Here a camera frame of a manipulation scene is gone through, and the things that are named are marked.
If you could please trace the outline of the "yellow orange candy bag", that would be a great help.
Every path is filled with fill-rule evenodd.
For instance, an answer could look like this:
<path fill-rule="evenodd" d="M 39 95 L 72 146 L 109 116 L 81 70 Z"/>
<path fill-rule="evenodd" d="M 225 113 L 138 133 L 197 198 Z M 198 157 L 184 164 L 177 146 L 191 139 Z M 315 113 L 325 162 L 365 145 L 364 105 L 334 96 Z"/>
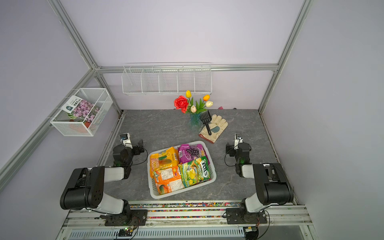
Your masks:
<path fill-rule="evenodd" d="M 174 147 L 151 154 L 150 176 L 153 179 L 155 171 L 168 169 L 177 166 L 179 163 L 179 152 Z"/>

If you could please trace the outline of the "green Fox's candy bag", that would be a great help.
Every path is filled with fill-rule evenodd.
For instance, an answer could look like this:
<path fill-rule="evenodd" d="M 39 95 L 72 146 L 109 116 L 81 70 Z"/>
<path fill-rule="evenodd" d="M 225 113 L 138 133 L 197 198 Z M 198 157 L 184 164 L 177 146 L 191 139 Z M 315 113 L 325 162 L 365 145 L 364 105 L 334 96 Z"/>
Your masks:
<path fill-rule="evenodd" d="M 211 180 L 211 172 L 207 157 L 201 157 L 178 166 L 185 188 Z"/>

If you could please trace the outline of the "white plastic perforated basket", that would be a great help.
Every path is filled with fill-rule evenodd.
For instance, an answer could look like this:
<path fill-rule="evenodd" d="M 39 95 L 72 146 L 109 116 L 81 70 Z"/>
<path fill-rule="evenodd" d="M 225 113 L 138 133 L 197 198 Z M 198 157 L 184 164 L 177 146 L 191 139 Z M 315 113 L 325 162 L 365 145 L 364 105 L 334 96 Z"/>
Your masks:
<path fill-rule="evenodd" d="M 203 187 L 216 179 L 213 160 L 202 141 L 154 151 L 148 157 L 148 182 L 154 199 Z"/>

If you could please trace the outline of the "orange Fox's candy bag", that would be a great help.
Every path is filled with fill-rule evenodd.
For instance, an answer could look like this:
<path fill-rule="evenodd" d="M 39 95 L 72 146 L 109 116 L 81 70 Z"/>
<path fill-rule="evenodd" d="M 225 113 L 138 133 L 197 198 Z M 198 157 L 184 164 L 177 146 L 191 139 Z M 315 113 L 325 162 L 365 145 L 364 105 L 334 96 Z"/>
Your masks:
<path fill-rule="evenodd" d="M 185 188 L 179 166 L 154 171 L 154 180 L 160 195 Z"/>

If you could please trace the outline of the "purple candy bag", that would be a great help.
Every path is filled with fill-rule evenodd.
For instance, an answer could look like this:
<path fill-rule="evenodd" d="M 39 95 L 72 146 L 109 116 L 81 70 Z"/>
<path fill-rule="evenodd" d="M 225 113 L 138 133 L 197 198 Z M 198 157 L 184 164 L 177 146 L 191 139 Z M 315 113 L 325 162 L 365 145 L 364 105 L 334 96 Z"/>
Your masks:
<path fill-rule="evenodd" d="M 206 157 L 206 151 L 201 144 L 183 144 L 178 148 L 180 164 L 188 163 L 201 157 Z"/>

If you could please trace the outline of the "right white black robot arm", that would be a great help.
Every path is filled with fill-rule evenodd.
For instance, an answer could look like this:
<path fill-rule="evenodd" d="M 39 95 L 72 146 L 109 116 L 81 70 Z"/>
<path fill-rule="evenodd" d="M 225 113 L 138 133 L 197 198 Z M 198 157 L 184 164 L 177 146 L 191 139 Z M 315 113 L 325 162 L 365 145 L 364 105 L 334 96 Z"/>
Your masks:
<path fill-rule="evenodd" d="M 280 163 L 250 162 L 251 146 L 248 143 L 226 144 L 226 155 L 234 157 L 236 173 L 241 178 L 253 179 L 256 192 L 242 200 L 244 214 L 261 213 L 271 206 L 294 201 L 294 191 Z"/>

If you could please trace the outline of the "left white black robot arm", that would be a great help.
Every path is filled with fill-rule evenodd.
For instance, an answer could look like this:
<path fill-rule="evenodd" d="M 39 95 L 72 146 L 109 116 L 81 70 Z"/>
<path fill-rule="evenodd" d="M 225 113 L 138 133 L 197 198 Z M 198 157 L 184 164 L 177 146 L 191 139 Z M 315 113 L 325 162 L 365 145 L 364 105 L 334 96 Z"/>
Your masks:
<path fill-rule="evenodd" d="M 121 144 L 113 148 L 114 164 L 111 167 L 77 168 L 61 195 L 63 210 L 88 209 L 101 214 L 131 216 L 128 201 L 104 193 L 105 183 L 128 179 L 134 156 L 145 152 L 143 140 L 137 145 L 122 138 Z"/>

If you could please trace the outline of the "beige work glove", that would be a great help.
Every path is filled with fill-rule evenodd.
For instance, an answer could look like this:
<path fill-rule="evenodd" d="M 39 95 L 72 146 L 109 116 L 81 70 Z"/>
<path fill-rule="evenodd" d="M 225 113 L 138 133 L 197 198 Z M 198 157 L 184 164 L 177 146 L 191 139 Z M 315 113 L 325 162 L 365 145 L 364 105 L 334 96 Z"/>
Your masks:
<path fill-rule="evenodd" d="M 211 135 L 209 135 L 207 127 L 204 126 L 203 129 L 200 131 L 199 136 L 214 144 L 220 135 L 223 133 L 223 131 L 228 127 L 229 123 L 226 119 L 223 119 L 222 116 L 218 116 L 216 114 L 212 115 L 212 120 L 209 123 L 209 128 L 211 130 Z"/>

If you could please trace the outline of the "flower seed packet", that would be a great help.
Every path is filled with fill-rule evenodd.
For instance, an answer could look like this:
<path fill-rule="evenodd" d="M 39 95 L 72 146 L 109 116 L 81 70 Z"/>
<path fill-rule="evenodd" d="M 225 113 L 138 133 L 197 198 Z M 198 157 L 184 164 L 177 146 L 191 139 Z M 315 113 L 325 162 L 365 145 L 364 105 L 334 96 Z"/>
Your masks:
<path fill-rule="evenodd" d="M 61 110 L 67 113 L 72 120 L 81 120 L 83 122 L 92 123 L 96 118 L 100 107 L 73 95 L 61 107 Z"/>

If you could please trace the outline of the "artificial flower bouquet in vase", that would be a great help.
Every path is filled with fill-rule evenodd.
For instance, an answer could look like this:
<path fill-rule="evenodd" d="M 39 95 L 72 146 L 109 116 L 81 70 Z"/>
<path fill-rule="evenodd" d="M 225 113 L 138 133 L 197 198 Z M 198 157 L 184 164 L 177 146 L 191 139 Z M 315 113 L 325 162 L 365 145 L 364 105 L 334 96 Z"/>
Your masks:
<path fill-rule="evenodd" d="M 190 116 L 190 127 L 193 130 L 201 130 L 205 125 L 200 120 L 200 114 L 213 105 L 210 98 L 211 95 L 205 95 L 199 100 L 195 100 L 191 91 L 188 90 L 185 96 L 179 96 L 174 100 L 174 107 L 176 110 L 181 110 L 183 114 Z"/>

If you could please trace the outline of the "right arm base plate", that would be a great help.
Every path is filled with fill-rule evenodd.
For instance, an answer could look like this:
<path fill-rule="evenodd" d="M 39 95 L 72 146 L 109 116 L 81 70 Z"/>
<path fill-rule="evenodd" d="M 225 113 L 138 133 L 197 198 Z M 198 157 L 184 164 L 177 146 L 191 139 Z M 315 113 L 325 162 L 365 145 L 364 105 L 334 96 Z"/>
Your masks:
<path fill-rule="evenodd" d="M 228 225 L 259 225 L 268 223 L 265 212 L 249 213 L 241 208 L 226 209 L 225 217 Z"/>

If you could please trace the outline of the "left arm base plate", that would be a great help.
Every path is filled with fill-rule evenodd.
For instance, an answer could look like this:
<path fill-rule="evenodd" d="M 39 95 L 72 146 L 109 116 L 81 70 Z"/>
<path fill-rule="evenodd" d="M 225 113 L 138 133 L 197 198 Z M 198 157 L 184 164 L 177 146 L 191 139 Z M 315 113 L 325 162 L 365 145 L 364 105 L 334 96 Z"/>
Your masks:
<path fill-rule="evenodd" d="M 144 226 L 147 221 L 147 210 L 130 210 L 127 213 L 119 215 L 101 215 L 100 218 L 105 220 L 105 226 Z"/>

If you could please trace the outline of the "aluminium front rail frame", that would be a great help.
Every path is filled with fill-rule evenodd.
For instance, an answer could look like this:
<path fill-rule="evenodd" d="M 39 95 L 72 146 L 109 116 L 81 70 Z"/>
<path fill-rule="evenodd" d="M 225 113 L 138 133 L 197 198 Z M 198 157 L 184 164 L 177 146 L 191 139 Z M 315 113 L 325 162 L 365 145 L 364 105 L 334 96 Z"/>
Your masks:
<path fill-rule="evenodd" d="M 272 206 L 257 217 L 240 214 L 240 202 L 132 201 L 132 220 L 70 211 L 59 240 L 318 239 L 306 206 Z"/>

